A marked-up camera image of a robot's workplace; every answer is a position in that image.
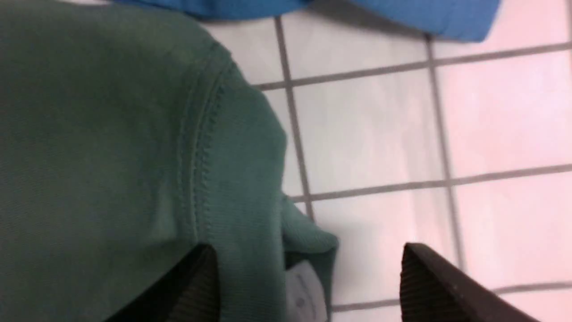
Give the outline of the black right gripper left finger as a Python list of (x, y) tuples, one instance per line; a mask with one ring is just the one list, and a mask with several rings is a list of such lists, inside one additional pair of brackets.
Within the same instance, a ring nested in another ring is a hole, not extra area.
[(216, 251), (210, 245), (193, 248), (157, 283), (109, 322), (218, 322), (220, 279)]

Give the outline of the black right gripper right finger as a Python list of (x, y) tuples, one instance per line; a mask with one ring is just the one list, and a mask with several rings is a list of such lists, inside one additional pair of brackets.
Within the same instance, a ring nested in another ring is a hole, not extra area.
[(406, 243), (399, 302), (404, 322), (533, 322), (423, 243)]

